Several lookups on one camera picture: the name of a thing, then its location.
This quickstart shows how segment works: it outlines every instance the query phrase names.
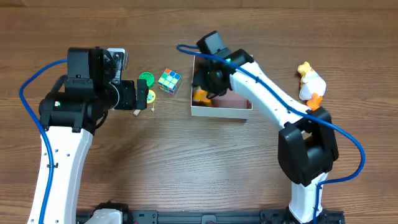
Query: yellow tape measure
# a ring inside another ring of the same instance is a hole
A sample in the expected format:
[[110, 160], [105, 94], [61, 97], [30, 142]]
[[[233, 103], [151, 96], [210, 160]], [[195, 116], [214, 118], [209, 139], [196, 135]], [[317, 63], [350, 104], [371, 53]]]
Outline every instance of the yellow tape measure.
[[151, 104], [155, 101], [156, 94], [153, 90], [149, 90], [147, 97], [147, 104]]

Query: wood grain surface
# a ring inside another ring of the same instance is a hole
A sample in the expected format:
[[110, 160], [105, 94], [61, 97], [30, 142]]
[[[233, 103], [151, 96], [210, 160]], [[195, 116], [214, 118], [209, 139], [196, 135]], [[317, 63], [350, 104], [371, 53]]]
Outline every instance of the wood grain surface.
[[148, 7], [148, 8], [296, 8], [398, 9], [398, 0], [1, 0], [1, 6], [23, 7]]
[[[59, 7], [0, 8], [0, 223], [27, 221], [39, 170], [39, 132], [19, 87], [39, 68], [65, 58], [71, 46], [124, 47], [130, 53], [124, 78], [135, 80], [145, 71], [158, 78], [170, 68], [184, 81], [175, 97], [153, 88], [154, 113], [109, 113], [85, 162], [79, 209], [108, 200], [159, 211], [285, 208], [290, 181], [277, 162], [277, 131], [258, 110], [247, 121], [190, 116], [192, 57], [175, 46], [194, 44], [213, 30], [231, 49], [253, 54], [294, 98], [297, 66], [313, 65], [328, 84], [323, 106], [368, 156], [357, 179], [325, 187], [323, 206], [344, 210], [347, 223], [398, 222], [398, 11], [383, 9], [395, 8], [394, 1], [363, 1], [377, 10], [349, 9], [351, 3], [302, 10], [61, 8], [62, 1], [51, 2]], [[64, 73], [66, 66], [59, 65], [28, 86], [25, 96], [35, 111]], [[330, 178], [359, 164], [358, 150], [337, 138], [340, 158]]]

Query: rubik's cube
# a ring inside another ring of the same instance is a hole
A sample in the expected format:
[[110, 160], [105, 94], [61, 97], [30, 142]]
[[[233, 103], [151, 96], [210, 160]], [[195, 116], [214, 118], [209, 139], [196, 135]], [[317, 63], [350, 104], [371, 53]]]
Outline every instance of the rubik's cube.
[[159, 79], [159, 87], [161, 90], [164, 90], [171, 95], [175, 95], [178, 88], [180, 88], [181, 82], [181, 75], [166, 68], [163, 75]]

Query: white duck toy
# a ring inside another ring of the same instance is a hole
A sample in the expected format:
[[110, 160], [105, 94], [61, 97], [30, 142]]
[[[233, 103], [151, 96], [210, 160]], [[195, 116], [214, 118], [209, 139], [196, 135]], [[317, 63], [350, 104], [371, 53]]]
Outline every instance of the white duck toy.
[[298, 66], [297, 71], [301, 74], [301, 89], [298, 97], [301, 100], [307, 100], [307, 106], [311, 110], [318, 109], [326, 92], [326, 82], [308, 62]]

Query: orange toy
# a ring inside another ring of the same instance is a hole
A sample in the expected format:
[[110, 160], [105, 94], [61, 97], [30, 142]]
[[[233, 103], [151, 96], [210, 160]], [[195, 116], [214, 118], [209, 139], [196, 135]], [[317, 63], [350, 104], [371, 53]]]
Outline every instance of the orange toy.
[[207, 98], [207, 91], [205, 90], [194, 90], [192, 100], [197, 103], [202, 103], [205, 106], [211, 106], [211, 100]]

